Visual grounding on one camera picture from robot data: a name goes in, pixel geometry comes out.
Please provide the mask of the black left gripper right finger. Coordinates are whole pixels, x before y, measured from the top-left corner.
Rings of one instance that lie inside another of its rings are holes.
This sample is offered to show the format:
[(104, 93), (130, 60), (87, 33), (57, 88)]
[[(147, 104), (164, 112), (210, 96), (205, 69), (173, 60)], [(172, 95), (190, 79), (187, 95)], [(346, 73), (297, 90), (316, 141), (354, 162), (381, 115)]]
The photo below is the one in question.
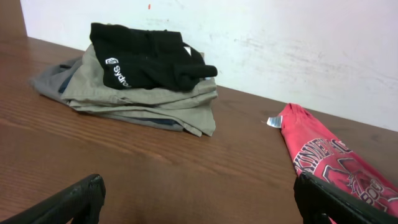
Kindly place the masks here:
[(354, 198), (309, 172), (294, 183), (294, 197), (304, 224), (395, 224), (397, 217)]

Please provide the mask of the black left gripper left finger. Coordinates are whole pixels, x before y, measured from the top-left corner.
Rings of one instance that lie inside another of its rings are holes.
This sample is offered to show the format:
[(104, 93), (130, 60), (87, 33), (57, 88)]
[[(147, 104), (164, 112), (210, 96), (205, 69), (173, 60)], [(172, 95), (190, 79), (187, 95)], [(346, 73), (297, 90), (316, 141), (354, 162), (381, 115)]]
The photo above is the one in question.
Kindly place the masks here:
[(105, 196), (102, 176), (91, 174), (1, 224), (97, 224)]

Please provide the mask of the red soccer t-shirt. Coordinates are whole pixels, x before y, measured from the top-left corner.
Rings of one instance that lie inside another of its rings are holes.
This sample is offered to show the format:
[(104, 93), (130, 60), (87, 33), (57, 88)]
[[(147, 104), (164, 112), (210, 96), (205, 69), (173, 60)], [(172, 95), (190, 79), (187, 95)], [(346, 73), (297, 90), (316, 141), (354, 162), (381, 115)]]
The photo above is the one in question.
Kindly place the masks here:
[(267, 125), (281, 129), (297, 174), (309, 172), (397, 216), (397, 187), (300, 105), (287, 104), (278, 116), (268, 118)]

